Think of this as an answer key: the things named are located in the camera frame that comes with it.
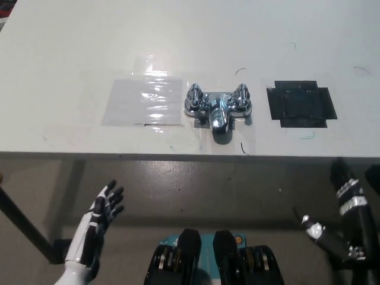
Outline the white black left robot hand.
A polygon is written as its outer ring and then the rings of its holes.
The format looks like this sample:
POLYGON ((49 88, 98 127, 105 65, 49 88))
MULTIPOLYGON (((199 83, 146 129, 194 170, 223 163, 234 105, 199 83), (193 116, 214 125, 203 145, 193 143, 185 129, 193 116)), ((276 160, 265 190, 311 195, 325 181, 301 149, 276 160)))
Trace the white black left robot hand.
POLYGON ((88 268, 93 265, 108 227, 124 210, 121 204, 124 189, 115 189, 115 186, 116 181, 110 181, 83 215, 65 257, 66 262, 77 262, 88 268))

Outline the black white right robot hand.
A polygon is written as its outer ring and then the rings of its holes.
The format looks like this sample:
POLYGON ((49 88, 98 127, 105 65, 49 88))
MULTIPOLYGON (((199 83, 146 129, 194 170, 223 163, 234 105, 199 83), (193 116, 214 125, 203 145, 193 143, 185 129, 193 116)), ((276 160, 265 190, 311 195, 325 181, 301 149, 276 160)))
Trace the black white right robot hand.
POLYGON ((338 201, 343 235, 339 236, 307 214, 293 209, 308 238, 346 268, 379 267, 379 237, 366 194, 341 158, 331 165, 330 181, 338 201))

